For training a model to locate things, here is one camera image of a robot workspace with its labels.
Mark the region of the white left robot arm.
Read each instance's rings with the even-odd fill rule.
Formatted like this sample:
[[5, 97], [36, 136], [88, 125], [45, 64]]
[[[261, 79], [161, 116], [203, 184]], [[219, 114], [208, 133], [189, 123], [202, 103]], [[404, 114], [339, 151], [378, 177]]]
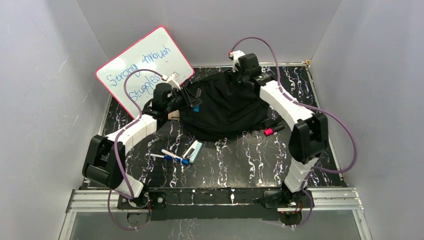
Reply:
[[127, 153], [146, 137], [159, 130], [175, 111], [199, 106], [202, 91], [187, 86], [159, 83], [141, 113], [129, 124], [106, 136], [95, 135], [89, 143], [82, 175], [92, 182], [116, 191], [137, 208], [149, 203], [144, 184], [126, 172]]

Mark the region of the blue capped black highlighter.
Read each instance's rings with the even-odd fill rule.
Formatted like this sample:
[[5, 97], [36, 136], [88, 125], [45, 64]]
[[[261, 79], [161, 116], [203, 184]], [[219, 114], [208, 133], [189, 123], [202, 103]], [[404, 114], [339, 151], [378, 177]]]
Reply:
[[202, 100], [196, 100], [196, 101], [193, 103], [192, 111], [193, 111], [193, 112], [198, 113], [198, 112], [199, 112], [199, 110], [200, 110], [200, 104], [201, 104], [201, 103], [202, 103]]

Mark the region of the pink capped black highlighter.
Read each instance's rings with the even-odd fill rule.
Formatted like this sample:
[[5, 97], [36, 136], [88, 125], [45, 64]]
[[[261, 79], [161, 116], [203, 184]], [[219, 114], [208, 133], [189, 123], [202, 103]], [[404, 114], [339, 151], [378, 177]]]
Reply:
[[274, 133], [277, 133], [277, 132], [283, 130], [284, 128], [285, 128], [284, 124], [278, 124], [278, 125], [275, 125], [275, 126], [272, 126], [270, 128], [265, 129], [263, 131], [263, 133], [266, 137], [268, 137], [270, 135], [273, 135]]

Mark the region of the black student backpack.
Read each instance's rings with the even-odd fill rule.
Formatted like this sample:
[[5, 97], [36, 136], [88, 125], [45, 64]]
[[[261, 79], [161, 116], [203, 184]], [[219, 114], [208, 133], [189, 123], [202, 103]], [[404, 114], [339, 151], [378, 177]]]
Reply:
[[231, 70], [218, 72], [186, 85], [195, 93], [201, 91], [198, 110], [181, 110], [180, 121], [197, 140], [217, 141], [233, 138], [244, 131], [273, 128], [282, 117], [269, 117], [270, 106], [251, 87], [231, 80]]

